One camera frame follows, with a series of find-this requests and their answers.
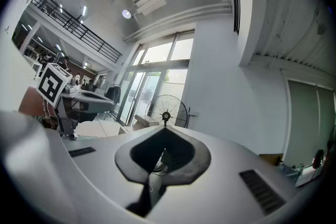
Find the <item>air conditioner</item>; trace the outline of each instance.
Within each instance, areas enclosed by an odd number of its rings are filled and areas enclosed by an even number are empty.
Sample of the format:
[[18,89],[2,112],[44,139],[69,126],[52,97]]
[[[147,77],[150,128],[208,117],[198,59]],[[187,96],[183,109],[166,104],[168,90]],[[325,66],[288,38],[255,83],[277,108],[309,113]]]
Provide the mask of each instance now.
[[138,7],[136,11],[145,16],[167,4],[165,0],[133,0],[133,3]]

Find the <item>floor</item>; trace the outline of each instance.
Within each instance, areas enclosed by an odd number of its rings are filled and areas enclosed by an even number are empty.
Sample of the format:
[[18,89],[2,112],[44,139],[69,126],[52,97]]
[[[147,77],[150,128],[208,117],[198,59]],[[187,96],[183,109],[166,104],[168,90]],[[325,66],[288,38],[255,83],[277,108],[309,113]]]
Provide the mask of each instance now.
[[79,123],[75,133],[79,137],[109,137],[118,135],[121,125],[115,122],[114,118],[105,117],[104,113],[99,113],[92,122]]

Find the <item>recessed ceiling light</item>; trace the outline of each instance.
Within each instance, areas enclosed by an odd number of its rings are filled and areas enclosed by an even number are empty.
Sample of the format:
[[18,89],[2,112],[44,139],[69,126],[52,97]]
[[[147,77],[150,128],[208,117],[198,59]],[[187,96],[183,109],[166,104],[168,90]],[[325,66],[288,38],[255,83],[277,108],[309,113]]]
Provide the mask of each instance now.
[[83,8],[83,16],[85,16],[85,12],[86,12],[86,6],[84,6],[84,8]]
[[129,10],[124,9],[124,10],[122,11],[122,16],[124,16],[126,19],[129,19],[129,18],[132,17],[132,14],[131,14],[131,12],[130,12]]

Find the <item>vent grille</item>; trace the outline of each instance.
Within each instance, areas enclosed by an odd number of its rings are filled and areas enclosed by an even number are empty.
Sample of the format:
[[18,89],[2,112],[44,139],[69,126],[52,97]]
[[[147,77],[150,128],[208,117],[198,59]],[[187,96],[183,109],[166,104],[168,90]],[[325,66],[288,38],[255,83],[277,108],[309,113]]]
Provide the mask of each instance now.
[[254,171],[239,173],[265,214],[283,206],[285,201]]
[[79,150],[69,151],[70,156],[77,157],[96,151],[93,147],[80,148]]

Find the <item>door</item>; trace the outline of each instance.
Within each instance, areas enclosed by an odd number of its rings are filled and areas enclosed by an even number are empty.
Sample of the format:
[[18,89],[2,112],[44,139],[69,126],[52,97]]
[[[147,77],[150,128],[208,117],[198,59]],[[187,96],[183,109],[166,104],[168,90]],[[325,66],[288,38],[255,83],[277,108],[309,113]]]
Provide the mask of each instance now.
[[120,121],[123,125],[128,125],[130,114],[134,108],[134,104],[136,102],[136,97],[140,91],[141,83],[143,81],[143,78],[145,76],[144,72],[138,72],[135,75],[134,81],[132,83],[132,86],[129,90],[129,92],[126,93],[127,99],[122,107],[121,115],[120,115]]
[[138,96],[136,97],[136,105],[134,106],[134,111],[131,113],[131,125],[133,125],[136,120],[134,119],[135,115],[144,117],[145,111],[148,104],[152,101],[153,95],[156,87],[158,86],[159,77],[161,72],[150,72],[147,73],[143,79],[143,83],[140,87]]

